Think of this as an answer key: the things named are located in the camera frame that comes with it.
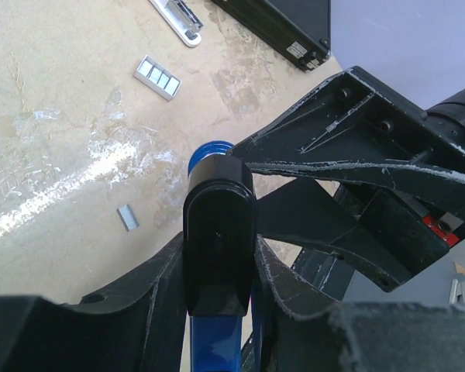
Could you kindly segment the grey staple strip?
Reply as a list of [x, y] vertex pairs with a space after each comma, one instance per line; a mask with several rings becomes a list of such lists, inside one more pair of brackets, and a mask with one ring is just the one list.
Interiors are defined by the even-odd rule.
[[117, 208], [117, 213], [127, 232], [132, 231], [140, 226], [131, 206], [129, 204]]

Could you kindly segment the blue black stapler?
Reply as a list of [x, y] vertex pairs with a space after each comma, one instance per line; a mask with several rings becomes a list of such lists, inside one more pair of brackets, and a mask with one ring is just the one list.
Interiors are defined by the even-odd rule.
[[193, 371], [240, 369], [256, 270], [257, 197], [249, 168], [228, 153], [232, 148], [205, 143], [188, 163], [182, 257]]

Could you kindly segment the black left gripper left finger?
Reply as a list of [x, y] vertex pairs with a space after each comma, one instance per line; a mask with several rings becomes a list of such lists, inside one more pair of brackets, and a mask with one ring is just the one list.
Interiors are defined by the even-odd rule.
[[178, 371], [183, 235], [76, 305], [0, 296], [0, 371]]

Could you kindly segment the white stapler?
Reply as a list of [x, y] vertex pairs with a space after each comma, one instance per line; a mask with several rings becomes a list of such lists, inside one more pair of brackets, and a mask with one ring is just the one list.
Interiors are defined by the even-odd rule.
[[184, 1], [150, 0], [150, 4], [187, 47], [194, 48], [202, 41], [203, 24]]

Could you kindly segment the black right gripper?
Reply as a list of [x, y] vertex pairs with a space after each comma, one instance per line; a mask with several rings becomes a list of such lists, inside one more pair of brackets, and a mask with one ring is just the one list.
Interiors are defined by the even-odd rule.
[[265, 238], [340, 257], [370, 279], [420, 274], [465, 243], [465, 88], [422, 110], [360, 67], [326, 78], [230, 154], [252, 172], [365, 178], [361, 222], [314, 180], [258, 201]]

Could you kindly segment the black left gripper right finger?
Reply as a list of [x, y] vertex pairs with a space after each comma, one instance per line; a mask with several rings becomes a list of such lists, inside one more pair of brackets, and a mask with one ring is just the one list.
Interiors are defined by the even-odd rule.
[[333, 301], [259, 238], [258, 371], [465, 371], [465, 305]]

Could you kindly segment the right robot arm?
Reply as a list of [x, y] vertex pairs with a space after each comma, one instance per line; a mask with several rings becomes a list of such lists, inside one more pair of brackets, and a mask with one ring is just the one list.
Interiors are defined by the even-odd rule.
[[465, 240], [465, 88], [425, 110], [351, 67], [231, 153], [288, 178], [259, 201], [262, 237], [338, 257], [384, 291]]

